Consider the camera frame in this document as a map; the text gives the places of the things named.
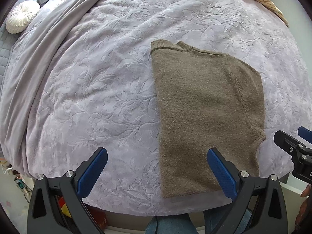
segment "blue rubber pad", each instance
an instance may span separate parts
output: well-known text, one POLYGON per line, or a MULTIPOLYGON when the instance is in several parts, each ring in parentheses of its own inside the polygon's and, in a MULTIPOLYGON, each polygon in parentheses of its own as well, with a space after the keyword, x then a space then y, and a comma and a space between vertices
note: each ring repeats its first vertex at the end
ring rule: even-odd
POLYGON ((107 150, 103 148, 81 176, 77 183, 77 196, 80 199, 88 197, 107 164, 107 159, 107 150))
POLYGON ((309 143, 312 144, 312 132, 308 130, 307 128, 300 127, 298 128, 298 136, 305 139, 309 143))
POLYGON ((237 196, 236 182, 212 149, 207 153, 207 162, 225 196, 234 201, 237 196))

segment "brown fabric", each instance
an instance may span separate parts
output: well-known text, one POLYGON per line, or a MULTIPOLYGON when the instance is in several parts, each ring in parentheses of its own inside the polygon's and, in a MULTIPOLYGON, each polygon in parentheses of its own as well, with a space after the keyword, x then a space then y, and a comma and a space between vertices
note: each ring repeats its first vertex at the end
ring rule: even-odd
POLYGON ((163 197, 220 190, 206 162, 212 147, 239 170, 258 176, 256 152, 265 139, 260 74, 228 54, 181 41, 156 40, 151 55, 163 197))

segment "metal screw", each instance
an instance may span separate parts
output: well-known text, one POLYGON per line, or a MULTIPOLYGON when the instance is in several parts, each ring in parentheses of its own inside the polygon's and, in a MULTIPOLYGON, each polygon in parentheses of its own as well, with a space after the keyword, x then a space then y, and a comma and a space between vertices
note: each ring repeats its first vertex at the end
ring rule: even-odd
POLYGON ((74 175, 74 172, 73 171, 68 171, 65 173, 66 177, 70 178, 71 176, 74 175))
POLYGON ((246 171, 242 171, 241 172, 241 176, 244 177, 244 178, 247 178, 249 176, 249 173, 246 172, 246 171))
POLYGON ((275 174, 272 174, 271 175, 271 179, 274 180, 274 181, 277 181, 277 176, 275 174))
POLYGON ((37 177, 37 180, 42 180, 44 178, 44 175, 43 174, 39 174, 38 177, 37 177))

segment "person's leg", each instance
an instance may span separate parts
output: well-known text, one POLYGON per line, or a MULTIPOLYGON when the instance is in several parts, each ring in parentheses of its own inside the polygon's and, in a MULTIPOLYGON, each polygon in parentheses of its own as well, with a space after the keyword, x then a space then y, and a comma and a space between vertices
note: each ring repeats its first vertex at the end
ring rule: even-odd
MULTIPOLYGON (((225 205, 222 207, 212 208, 209 210, 204 211, 204 217, 205 217, 205 228, 206 228, 206 234, 210 234, 211 231, 216 227, 218 222, 221 220, 223 215, 229 210, 230 205, 225 205)), ((246 210, 243 219, 241 220, 241 223, 239 224, 235 234, 242 233, 251 217, 251 212, 249 210, 246 210)))
POLYGON ((148 224, 145 234, 198 234, 188 214, 156 216, 148 224))

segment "round white pillow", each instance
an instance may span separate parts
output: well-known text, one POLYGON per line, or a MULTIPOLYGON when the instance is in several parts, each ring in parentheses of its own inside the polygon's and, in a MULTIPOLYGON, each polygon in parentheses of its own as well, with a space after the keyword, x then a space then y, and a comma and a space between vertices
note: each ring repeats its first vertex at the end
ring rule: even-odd
POLYGON ((7 16, 5 24, 9 33, 19 33, 26 29, 29 23, 40 11, 36 1, 25 1, 17 5, 7 16))

